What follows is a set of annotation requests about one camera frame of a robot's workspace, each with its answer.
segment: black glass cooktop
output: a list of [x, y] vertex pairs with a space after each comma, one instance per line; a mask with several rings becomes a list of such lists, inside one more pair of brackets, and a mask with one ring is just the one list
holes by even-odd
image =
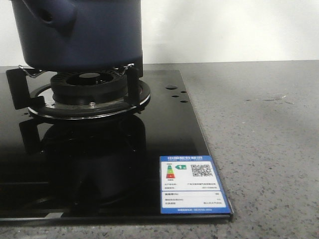
[[[30, 91], [50, 73], [28, 79]], [[141, 114], [50, 124], [15, 110], [0, 76], [0, 222], [215, 222], [231, 213], [161, 213], [160, 157], [209, 155], [179, 71], [145, 71]]]

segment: pot handle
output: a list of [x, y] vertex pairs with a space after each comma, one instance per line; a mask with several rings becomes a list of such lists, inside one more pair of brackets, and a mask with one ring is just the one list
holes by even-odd
[[43, 24], [53, 28], [72, 25], [76, 19], [76, 6], [69, 0], [22, 0], [29, 11]]

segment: label sticker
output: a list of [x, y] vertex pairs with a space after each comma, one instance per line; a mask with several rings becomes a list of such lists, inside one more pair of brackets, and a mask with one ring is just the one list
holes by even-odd
[[161, 156], [161, 213], [231, 213], [210, 156]]

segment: granite countertop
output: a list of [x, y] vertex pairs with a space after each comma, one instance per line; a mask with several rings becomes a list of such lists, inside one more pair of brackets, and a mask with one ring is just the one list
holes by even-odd
[[0, 238], [319, 238], [319, 61], [145, 66], [156, 69], [181, 71], [233, 221], [0, 227]]

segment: white wall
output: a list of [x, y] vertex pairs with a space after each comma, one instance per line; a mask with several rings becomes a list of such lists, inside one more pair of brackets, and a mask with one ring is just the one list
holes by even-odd
[[[23, 64], [0, 0], [0, 65]], [[145, 63], [319, 59], [318, 0], [142, 0]]]

